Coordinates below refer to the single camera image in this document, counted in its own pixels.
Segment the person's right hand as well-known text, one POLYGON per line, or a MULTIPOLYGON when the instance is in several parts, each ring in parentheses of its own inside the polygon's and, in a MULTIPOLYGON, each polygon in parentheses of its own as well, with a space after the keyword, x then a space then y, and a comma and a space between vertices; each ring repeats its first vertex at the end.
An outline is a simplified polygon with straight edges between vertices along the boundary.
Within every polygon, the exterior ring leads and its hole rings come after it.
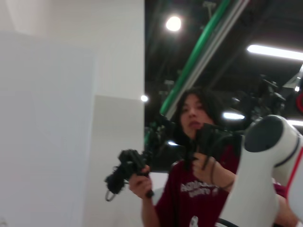
POLYGON ((133 174, 128 181, 129 189, 141 199, 150 199, 153 196, 149 172, 150 167, 146 165, 139 175, 133 174))

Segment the person's left hand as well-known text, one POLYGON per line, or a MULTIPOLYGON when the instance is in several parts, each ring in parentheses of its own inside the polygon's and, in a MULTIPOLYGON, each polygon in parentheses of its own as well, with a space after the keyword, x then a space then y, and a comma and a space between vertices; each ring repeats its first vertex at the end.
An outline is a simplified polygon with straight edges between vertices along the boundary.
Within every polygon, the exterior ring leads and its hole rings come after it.
POLYGON ((207 156, 201 153, 194 153, 192 162, 193 175, 201 182, 214 184, 213 166, 216 165, 216 160, 212 156, 207 156))

